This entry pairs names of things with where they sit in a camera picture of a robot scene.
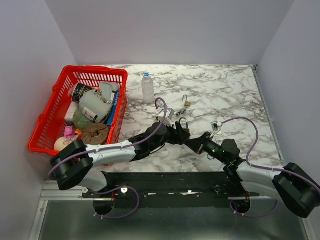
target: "red basket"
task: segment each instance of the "red basket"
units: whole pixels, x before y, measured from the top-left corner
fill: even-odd
[[[59,153],[54,150],[54,145],[58,138],[64,136],[67,126],[65,115],[72,101],[72,96],[68,96],[68,91],[77,83],[94,88],[99,87],[99,82],[120,85],[118,105],[106,144],[117,143],[127,107],[127,78],[128,73],[123,69],[111,69],[104,66],[64,67],[56,84],[52,87],[53,93],[43,114],[38,117],[28,149],[32,152],[46,153],[52,156]]]

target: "blue book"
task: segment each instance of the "blue book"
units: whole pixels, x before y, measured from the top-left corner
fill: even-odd
[[[116,114],[116,109],[117,109],[117,105],[118,105],[118,100],[119,100],[119,91],[116,91],[114,94],[114,98],[113,98],[113,106],[111,108],[110,114],[108,119],[104,122],[105,125],[111,127],[112,122],[114,121],[115,118],[115,114]]]

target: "water bottle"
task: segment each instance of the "water bottle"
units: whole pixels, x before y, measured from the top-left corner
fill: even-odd
[[[147,104],[152,103],[155,100],[154,81],[148,72],[143,74],[141,86],[143,101]]]

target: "marble table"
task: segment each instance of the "marble table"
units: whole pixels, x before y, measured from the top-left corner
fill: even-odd
[[[191,106],[184,117],[189,121],[191,138],[211,132],[210,123],[234,117],[247,117],[259,130],[259,141],[249,160],[268,166],[282,164],[269,126],[266,111],[251,66],[248,65],[108,65],[128,72],[126,83],[128,105],[119,141],[141,134],[155,121],[154,104],[143,102],[141,81],[149,72],[154,81],[156,97],[162,97],[169,108],[180,110],[183,95]],[[214,137],[218,144],[235,139],[245,158],[256,137],[253,126],[245,120],[223,125],[221,134]],[[224,165],[209,160],[207,154],[197,155],[186,146],[166,144],[149,157],[135,162],[121,162],[102,166],[106,172],[216,172]]]

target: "gray wall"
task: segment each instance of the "gray wall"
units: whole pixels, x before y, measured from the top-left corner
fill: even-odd
[[[320,183],[319,0],[295,0],[257,73],[285,160]],[[310,218],[320,239],[320,208]]]
[[[0,3],[0,239],[29,239],[49,156],[28,152],[65,65],[76,64],[44,0]]]
[[[80,64],[257,64],[293,0],[46,0]]]

